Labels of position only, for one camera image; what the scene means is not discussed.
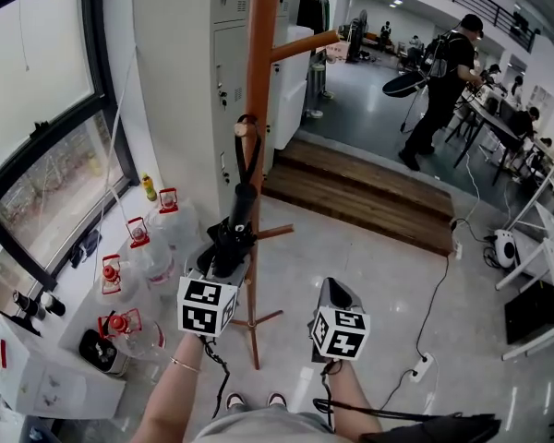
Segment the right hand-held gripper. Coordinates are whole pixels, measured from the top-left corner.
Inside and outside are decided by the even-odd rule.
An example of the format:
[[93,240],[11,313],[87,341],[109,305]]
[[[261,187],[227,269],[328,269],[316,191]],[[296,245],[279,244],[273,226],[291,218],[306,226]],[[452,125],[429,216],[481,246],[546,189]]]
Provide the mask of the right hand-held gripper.
[[312,341],[311,361],[356,361],[369,334],[370,316],[359,296],[341,281],[325,278],[317,307],[308,323],[308,336]]

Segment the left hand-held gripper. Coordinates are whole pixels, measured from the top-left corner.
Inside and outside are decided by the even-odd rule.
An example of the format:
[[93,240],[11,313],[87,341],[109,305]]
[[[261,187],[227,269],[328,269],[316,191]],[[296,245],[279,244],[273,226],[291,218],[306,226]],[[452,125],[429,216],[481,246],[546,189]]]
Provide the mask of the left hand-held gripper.
[[233,318],[250,255],[226,278],[207,277],[191,257],[180,277],[176,296],[177,328],[199,336],[219,337]]

